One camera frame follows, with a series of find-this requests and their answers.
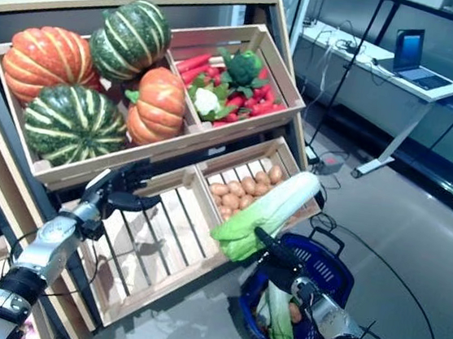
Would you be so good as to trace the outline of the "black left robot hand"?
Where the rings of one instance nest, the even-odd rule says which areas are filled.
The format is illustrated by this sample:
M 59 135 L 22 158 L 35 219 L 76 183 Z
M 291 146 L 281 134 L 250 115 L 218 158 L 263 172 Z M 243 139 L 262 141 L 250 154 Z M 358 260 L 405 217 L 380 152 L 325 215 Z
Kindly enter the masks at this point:
M 148 159 L 108 168 L 86 185 L 80 204 L 91 205 L 101 220 L 110 217 L 115 210 L 149 210 L 161 201 L 160 195 L 140 196 L 137 191 L 146 187 L 152 176 Z

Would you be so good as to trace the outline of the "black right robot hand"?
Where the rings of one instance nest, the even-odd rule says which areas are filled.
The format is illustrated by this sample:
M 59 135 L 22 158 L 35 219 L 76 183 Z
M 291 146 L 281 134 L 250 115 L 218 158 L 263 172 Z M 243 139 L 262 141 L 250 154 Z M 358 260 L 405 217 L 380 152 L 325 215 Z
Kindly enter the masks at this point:
M 255 228 L 255 235 L 265 245 L 259 258 L 259 269 L 280 290 L 290 293 L 294 282 L 307 275 L 302 260 L 280 239 L 273 238 L 262 228 Z

